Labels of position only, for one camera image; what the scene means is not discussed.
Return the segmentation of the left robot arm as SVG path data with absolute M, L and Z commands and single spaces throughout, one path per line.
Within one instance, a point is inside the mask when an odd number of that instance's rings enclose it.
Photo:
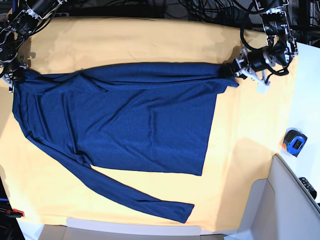
M 272 75 L 286 76 L 289 66 L 298 55 L 296 39 L 292 36 L 289 17 L 284 7 L 287 0 L 253 0 L 248 8 L 244 8 L 236 0 L 234 4 L 246 13 L 240 26 L 240 39 L 243 47 L 240 55 L 228 66 L 236 78 L 251 78 L 252 80 L 268 85 Z M 245 39 L 245 25 L 249 15 L 259 15 L 262 27 L 266 34 L 267 45 L 255 48 Z

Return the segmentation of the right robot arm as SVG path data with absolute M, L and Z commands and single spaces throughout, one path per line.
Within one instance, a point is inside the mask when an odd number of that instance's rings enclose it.
M 33 35 L 42 31 L 66 0 L 23 0 L 13 13 L 0 23 L 0 78 L 10 93 L 14 84 L 25 79 L 28 64 L 19 55 L 20 47 Z

